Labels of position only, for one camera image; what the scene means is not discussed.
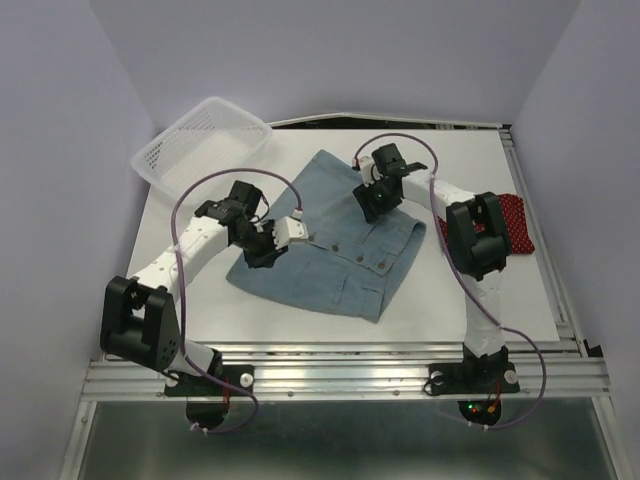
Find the light blue denim skirt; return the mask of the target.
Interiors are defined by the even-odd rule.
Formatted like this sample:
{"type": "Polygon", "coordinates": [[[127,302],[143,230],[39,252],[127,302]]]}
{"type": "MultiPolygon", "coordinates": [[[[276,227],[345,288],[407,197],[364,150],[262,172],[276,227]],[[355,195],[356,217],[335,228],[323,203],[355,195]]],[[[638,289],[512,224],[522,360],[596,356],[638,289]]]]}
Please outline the light blue denim skirt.
{"type": "Polygon", "coordinates": [[[293,182],[303,199],[308,240],[271,268],[251,269],[238,259],[227,281],[286,306],[378,322],[416,258],[426,226],[400,210],[367,223],[352,194],[359,183],[346,163],[318,151],[293,182]]]}

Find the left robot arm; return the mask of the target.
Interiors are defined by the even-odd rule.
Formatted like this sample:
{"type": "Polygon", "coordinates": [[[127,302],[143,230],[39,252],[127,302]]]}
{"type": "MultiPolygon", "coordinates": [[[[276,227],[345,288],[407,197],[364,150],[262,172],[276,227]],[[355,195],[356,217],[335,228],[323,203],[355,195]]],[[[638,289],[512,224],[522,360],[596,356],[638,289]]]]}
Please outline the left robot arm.
{"type": "Polygon", "coordinates": [[[199,393],[215,392],[223,380],[222,354],[186,339],[176,307],[187,284],[230,246],[251,268],[271,268],[288,248],[274,242],[276,222],[254,220],[264,194],[236,181],[229,195],[198,207],[174,246],[130,278],[106,286],[100,347],[163,374],[188,375],[199,393]]]}

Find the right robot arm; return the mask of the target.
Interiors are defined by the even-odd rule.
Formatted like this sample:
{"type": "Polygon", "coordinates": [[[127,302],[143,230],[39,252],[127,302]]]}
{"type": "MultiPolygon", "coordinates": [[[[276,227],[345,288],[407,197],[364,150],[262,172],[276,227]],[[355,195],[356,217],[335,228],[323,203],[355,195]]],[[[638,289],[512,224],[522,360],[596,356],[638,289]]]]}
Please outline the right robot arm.
{"type": "Polygon", "coordinates": [[[353,194],[368,223],[403,201],[431,212],[447,263],[464,292],[462,359],[430,365],[427,393],[477,393],[501,384],[510,363],[499,321],[500,285],[512,246],[498,196],[439,179],[435,167],[406,162],[393,143],[354,158],[352,168],[361,176],[353,194]]]}

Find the red polka dot skirt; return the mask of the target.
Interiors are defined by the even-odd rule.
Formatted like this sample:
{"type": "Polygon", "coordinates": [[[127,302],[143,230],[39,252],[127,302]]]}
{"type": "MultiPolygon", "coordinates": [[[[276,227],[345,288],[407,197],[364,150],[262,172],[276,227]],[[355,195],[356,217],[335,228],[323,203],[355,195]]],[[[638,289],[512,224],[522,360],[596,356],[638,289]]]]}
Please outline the red polka dot skirt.
{"type": "Polygon", "coordinates": [[[444,242],[452,254],[464,250],[502,251],[506,247],[515,255],[535,252],[524,200],[515,194],[472,194],[469,199],[441,205],[437,216],[444,242]]]}

